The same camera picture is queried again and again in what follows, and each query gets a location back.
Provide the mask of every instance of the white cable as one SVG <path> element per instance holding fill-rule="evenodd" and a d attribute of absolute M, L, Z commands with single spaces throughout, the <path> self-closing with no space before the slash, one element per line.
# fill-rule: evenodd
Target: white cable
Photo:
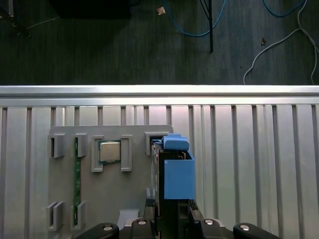
<path fill-rule="evenodd" d="M 314 46 L 314 51 L 315 51 L 315 66 L 314 66 L 314 69 L 311 73 L 311 82 L 312 84 L 314 85 L 314 73 L 316 71 L 316 68 L 317 68 L 317 63 L 318 63 L 318 56 L 317 56 L 317 53 L 319 54 L 319 50 L 318 48 L 316 47 L 316 43 L 315 41 L 309 36 L 309 33 L 301 26 L 301 23 L 300 23 L 300 14 L 301 12 L 304 10 L 306 4 L 307 4 L 308 0 L 305 0 L 305 3 L 303 5 L 303 7 L 300 9 L 300 11 L 298 12 L 298 15 L 297 15 L 297 21 L 298 21 L 298 26 L 299 28 L 294 30 L 292 33 L 290 33 L 288 36 L 286 36 L 284 39 L 280 40 L 280 41 L 277 41 L 273 44 L 271 44 L 269 47 L 265 48 L 264 50 L 262 50 L 254 59 L 253 61 L 253 64 L 251 65 L 251 67 L 248 69 L 248 71 L 246 71 L 246 73 L 244 74 L 244 77 L 243 77 L 243 84 L 245 85 L 246 84 L 246 76 L 247 74 L 254 68 L 254 65 L 256 63 L 256 60 L 258 59 L 258 57 L 260 57 L 261 54 L 263 54 L 265 51 L 269 50 L 270 48 L 286 41 L 289 37 L 291 37 L 295 32 L 301 30 L 309 39 L 309 41 L 311 42 L 311 44 Z"/>
<path fill-rule="evenodd" d="M 53 19 L 49 19 L 49 20 L 46 20 L 46 21 L 39 22 L 39 23 L 37 23 L 37 24 L 35 24 L 35 25 L 32 25 L 32 26 L 28 27 L 26 30 L 29 30 L 30 28 L 33 28 L 33 27 L 35 27 L 35 26 L 44 24 L 44 23 L 49 22 L 49 21 L 54 21 L 54 20 L 56 20 L 56 19 L 58 19 L 58 18 L 60 18 L 60 17 L 57 16 L 57 17 L 55 17 L 55 18 L 53 18 Z"/>
<path fill-rule="evenodd" d="M 268 46 L 267 48 L 265 48 L 264 50 L 262 50 L 262 51 L 255 57 L 255 59 L 254 59 L 254 61 L 253 61 L 253 64 L 252 64 L 251 67 L 248 69 L 248 71 L 246 71 L 246 73 L 245 73 L 245 75 L 244 75 L 244 78 L 243 78 L 243 83 L 244 83 L 244 85 L 246 84 L 246 76 L 247 76 L 247 74 L 254 68 L 254 65 L 255 65 L 255 63 L 256 63 L 258 57 L 260 57 L 261 54 L 263 54 L 265 51 L 269 50 L 270 48 L 273 48 L 274 46 L 279 45 L 280 43 L 286 41 L 289 37 L 291 37 L 295 32 L 297 32 L 297 31 L 299 31 L 299 30 L 301 30 L 301 29 L 298 28 L 298 29 L 294 30 L 292 33 L 290 33 L 290 34 L 289 34 L 288 36 L 286 36 L 284 39 L 282 39 L 282 40 L 280 40 L 280 41 L 277 41 L 277 42 L 271 44 L 270 46 Z"/>

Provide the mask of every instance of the metal screw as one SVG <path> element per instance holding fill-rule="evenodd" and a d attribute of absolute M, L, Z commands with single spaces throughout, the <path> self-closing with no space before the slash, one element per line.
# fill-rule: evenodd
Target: metal screw
<path fill-rule="evenodd" d="M 214 224 L 214 222 L 212 220 L 209 220 L 209 219 L 205 220 L 205 223 L 207 225 L 213 225 Z"/>
<path fill-rule="evenodd" d="M 145 221 L 139 221 L 139 224 L 140 224 L 140 225 L 145 225 L 146 222 L 145 222 Z"/>
<path fill-rule="evenodd" d="M 247 225 L 240 225 L 240 229 L 244 230 L 244 231 L 249 231 L 250 227 Z"/>
<path fill-rule="evenodd" d="M 103 228 L 103 230 L 110 231 L 110 230 L 112 230 L 112 227 L 111 226 L 106 226 L 106 227 Z"/>

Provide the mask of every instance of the black tripod leg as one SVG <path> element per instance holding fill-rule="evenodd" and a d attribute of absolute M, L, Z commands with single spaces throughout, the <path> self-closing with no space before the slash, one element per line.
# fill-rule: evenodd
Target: black tripod leg
<path fill-rule="evenodd" d="M 12 17 L 8 12 L 6 12 L 2 7 L 0 7 L 0 16 L 2 20 L 10 21 L 11 26 L 13 26 L 20 34 L 26 37 L 30 37 L 30 32 L 22 27 L 14 17 Z"/>

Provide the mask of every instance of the green circuit board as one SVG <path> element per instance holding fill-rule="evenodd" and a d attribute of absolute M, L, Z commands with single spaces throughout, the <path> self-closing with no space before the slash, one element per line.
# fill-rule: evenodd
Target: green circuit board
<path fill-rule="evenodd" d="M 81 203 L 81 158 L 78 157 L 78 138 L 74 139 L 74 226 L 78 225 L 78 206 Z"/>

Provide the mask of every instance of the gray fixture board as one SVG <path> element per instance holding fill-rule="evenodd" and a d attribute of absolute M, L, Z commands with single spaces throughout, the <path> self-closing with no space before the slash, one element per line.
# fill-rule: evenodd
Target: gray fixture board
<path fill-rule="evenodd" d="M 115 125 L 115 126 L 57 126 L 49 135 L 49 204 L 63 202 L 63 211 L 49 214 L 50 234 L 66 239 L 103 222 L 116 224 L 120 211 L 138 209 L 144 213 L 146 188 L 152 186 L 150 147 L 146 132 L 160 135 L 173 132 L 170 125 Z M 75 177 L 75 147 L 81 156 L 81 203 L 78 207 L 81 223 L 73 225 L 73 197 Z M 121 161 L 101 164 L 98 142 L 120 141 Z M 54 157 L 55 151 L 62 152 Z"/>

